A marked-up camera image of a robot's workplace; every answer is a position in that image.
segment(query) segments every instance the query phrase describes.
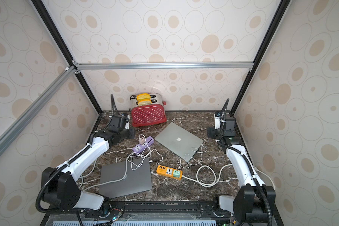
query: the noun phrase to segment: robotic arm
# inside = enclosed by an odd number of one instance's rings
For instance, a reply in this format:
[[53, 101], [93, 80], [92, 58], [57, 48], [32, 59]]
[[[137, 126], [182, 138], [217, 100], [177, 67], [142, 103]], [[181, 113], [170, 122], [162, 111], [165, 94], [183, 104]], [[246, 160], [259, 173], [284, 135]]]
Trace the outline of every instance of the robotic arm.
[[[112, 115], [107, 126], [93, 133], [89, 143], [76, 155], [57, 168], [46, 168], [41, 176], [41, 191], [36, 199], [36, 209], [45, 213], [56, 210], [86, 208], [98, 210], [101, 215], [109, 211], [104, 197], [80, 191], [76, 181], [101, 154], [127, 138], [134, 138], [135, 130], [129, 127], [129, 115]], [[43, 209], [40, 200], [55, 208]]]
[[275, 190], [265, 185], [249, 161], [244, 144], [236, 134], [236, 120], [226, 112], [228, 101], [222, 111], [215, 112], [215, 127], [207, 129], [207, 136], [216, 139], [218, 148], [230, 159], [239, 179], [240, 190], [236, 197], [221, 195], [216, 198], [215, 207], [234, 213], [241, 223], [267, 222], [271, 226]]

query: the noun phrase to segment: purple power strip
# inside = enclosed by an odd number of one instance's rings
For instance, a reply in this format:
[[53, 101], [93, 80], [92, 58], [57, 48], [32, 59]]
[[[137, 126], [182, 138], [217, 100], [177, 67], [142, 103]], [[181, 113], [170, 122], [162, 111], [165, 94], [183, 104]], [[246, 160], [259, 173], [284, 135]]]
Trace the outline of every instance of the purple power strip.
[[[147, 145], [151, 146], [154, 143], [154, 139], [149, 136], [146, 137], [146, 141], [147, 141]], [[144, 144], [137, 144], [134, 148], [132, 148], [132, 150], [138, 154], [142, 153], [142, 151], [147, 147], [146, 143]]]

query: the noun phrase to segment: orange power strip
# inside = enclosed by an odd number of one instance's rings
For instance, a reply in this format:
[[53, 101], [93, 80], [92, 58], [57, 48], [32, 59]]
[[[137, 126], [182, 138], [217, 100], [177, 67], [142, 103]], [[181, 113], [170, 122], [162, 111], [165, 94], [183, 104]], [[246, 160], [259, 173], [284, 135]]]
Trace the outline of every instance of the orange power strip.
[[159, 165], [157, 167], [157, 174], [161, 176], [167, 176], [170, 178], [174, 178], [177, 180], [182, 179], [182, 170], [177, 170], [177, 169], [173, 169], [173, 168], [162, 166], [162, 165]]

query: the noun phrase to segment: polka dot wallpaper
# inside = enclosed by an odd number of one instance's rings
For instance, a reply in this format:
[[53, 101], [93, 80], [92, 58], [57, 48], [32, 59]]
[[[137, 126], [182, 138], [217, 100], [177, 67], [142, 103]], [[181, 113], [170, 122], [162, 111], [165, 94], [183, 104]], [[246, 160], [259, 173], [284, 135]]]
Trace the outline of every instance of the polka dot wallpaper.
[[[0, 136], [65, 65], [31, 5], [0, 0]], [[0, 226], [40, 224], [41, 172], [80, 150], [96, 117], [72, 76], [0, 156]]]
[[72, 76], [0, 156], [0, 226], [40, 224], [42, 171], [81, 150], [97, 116]]
[[284, 224], [338, 226], [339, 1], [291, 3], [235, 116]]
[[280, 0], [47, 0], [77, 62], [252, 61]]
[[0, 136], [67, 65], [26, 0], [0, 0]]
[[139, 93], [159, 93], [165, 110], [221, 110], [227, 98], [231, 107], [248, 68], [83, 70], [87, 83], [103, 110], [111, 110], [114, 94], [119, 110], [131, 107], [129, 98]]

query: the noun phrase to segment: power strip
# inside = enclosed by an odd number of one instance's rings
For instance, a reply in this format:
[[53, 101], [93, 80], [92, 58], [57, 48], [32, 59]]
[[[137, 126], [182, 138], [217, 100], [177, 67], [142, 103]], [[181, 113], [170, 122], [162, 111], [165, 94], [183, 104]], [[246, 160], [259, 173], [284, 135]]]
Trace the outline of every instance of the power strip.
[[[146, 137], [146, 141], [147, 141], [147, 145], [148, 146], [151, 146], [154, 143], [154, 139], [151, 136]], [[145, 150], [147, 145], [146, 145], [146, 143], [144, 143], [144, 144], [137, 144], [134, 148], [132, 148], [132, 150], [134, 152], [136, 152], [137, 154], [140, 154], [140, 153], [142, 153], [142, 151]]]
[[173, 179], [181, 180], [182, 179], [182, 170], [177, 170], [174, 168], [158, 165], [157, 174], [161, 176], [167, 176]]

